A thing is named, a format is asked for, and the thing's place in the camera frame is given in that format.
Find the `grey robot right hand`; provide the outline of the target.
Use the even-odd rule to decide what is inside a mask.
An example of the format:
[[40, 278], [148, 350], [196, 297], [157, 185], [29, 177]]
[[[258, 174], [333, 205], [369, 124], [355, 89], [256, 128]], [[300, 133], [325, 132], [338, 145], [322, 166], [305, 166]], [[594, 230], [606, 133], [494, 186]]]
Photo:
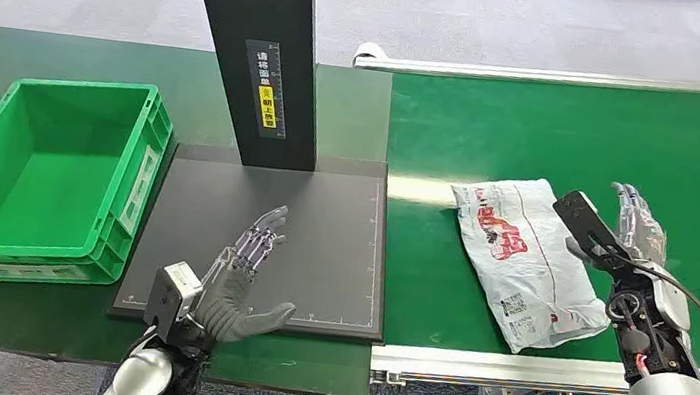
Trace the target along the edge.
[[[653, 218], [651, 209], [645, 198], [632, 185], [611, 182], [616, 192], [620, 206], [618, 226], [613, 232], [616, 242], [627, 251], [631, 261], [652, 272], [671, 276], [665, 269], [666, 234], [660, 224]], [[590, 257], [578, 244], [573, 235], [566, 236], [566, 249], [578, 260], [590, 264], [600, 271], [610, 273], [609, 263], [600, 264], [597, 259]]]

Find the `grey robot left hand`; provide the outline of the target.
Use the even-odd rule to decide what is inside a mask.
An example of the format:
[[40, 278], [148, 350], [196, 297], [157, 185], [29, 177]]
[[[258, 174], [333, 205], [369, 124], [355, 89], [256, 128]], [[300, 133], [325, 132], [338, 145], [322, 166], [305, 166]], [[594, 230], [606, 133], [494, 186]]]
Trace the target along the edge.
[[262, 314], [253, 314], [246, 306], [260, 264], [286, 238], [277, 230], [288, 214], [284, 205], [263, 213], [232, 245], [223, 248], [202, 277], [204, 291], [192, 317], [218, 343], [271, 333], [294, 315], [296, 306], [291, 302]]

